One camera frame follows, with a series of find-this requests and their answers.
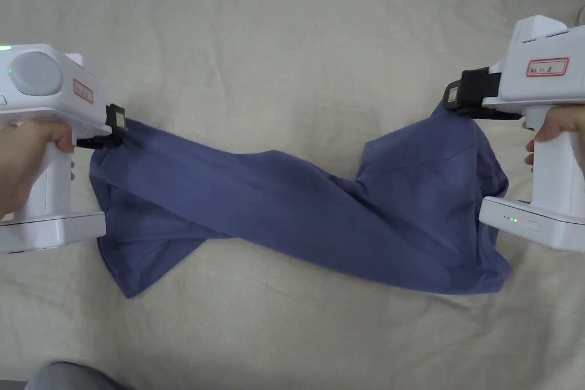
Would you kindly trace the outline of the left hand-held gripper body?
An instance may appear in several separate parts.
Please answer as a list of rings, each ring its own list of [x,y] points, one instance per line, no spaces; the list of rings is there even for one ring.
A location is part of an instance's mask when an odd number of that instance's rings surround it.
[[[28,120],[62,122],[78,138],[111,135],[110,104],[80,54],[50,45],[1,48],[1,126]],[[44,250],[96,239],[106,233],[101,211],[75,212],[71,206],[72,155],[48,144],[41,168],[23,208],[1,222],[1,252]]]

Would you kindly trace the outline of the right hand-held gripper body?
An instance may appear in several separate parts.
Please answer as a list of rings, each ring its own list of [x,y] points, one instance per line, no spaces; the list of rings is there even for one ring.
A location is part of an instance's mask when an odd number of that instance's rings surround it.
[[[550,108],[584,104],[584,27],[536,15],[517,22],[511,42],[491,67],[465,70],[462,107],[523,115],[538,131]],[[529,202],[484,198],[482,223],[558,251],[584,252],[584,175],[575,133],[537,143]]]

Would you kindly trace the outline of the person's right hand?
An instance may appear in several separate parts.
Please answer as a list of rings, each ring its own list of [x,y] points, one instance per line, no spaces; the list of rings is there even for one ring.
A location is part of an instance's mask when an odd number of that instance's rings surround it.
[[[530,166],[534,162],[534,147],[536,142],[548,142],[556,139],[563,132],[576,134],[578,157],[577,161],[584,171],[584,106],[555,106],[547,111],[542,127],[534,138],[527,143],[528,155],[524,162]]]

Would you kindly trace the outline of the person's left hand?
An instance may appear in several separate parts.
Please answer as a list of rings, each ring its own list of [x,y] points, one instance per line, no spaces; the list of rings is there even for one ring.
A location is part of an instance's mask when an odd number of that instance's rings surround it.
[[[73,153],[71,127],[62,122],[28,120],[19,127],[1,130],[1,219],[26,204],[48,144]]]

